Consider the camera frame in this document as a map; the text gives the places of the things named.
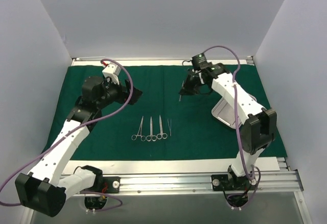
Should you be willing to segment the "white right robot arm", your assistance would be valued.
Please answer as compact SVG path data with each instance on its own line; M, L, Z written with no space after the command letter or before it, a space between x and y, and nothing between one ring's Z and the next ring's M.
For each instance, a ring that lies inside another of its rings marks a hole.
M277 112L256 102L236 81L237 72L230 72L222 63L195 64L188 69L179 94L195 95L207 86L233 109L239 152L230 166L227 184L240 189L254 179L254 167L260 154L275 140Z

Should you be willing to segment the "steel instrument tray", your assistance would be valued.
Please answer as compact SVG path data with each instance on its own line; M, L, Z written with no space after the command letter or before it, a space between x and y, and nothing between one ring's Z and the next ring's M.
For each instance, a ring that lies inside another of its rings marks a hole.
M237 91L238 118L235 119L235 103L233 99L233 94L230 95L228 93L227 98L222 96L211 111L215 119L232 129L235 129L236 125L243 125L249 118L249 114L255 115L259 113L262 107L254 96L248 94L246 91Z

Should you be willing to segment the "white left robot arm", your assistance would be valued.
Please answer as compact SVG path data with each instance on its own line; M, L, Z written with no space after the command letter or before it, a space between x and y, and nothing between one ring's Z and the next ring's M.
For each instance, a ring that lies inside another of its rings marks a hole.
M133 105L143 94L129 80L121 85L102 77L88 77L81 91L52 146L28 174L20 173L15 180L20 203L49 217L56 216L73 195L83 190L102 190L102 170L86 165L62 178L63 170L81 142L103 119L102 109L114 102Z

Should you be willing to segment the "steel surgical scissors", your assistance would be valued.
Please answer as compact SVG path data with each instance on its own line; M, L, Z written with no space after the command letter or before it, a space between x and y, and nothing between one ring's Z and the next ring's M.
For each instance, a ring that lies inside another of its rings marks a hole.
M151 116L150 117L150 130L149 130L149 135L146 136L146 141L150 142L150 141L156 141L156 140L157 140L157 137L153 133L153 119Z

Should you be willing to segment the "steel forceps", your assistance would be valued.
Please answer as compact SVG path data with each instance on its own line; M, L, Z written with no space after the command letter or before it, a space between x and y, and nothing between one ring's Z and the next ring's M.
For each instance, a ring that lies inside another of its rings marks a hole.
M159 133L156 135L157 140L167 139L168 135L164 132L162 118L159 115Z
M142 134L143 131L143 121L144 121L144 117L141 118L140 124L139 124L139 128L138 128L138 132L136 134L133 134L131 136L131 140L136 141L137 139L140 139L141 141L145 141L146 137L145 135Z

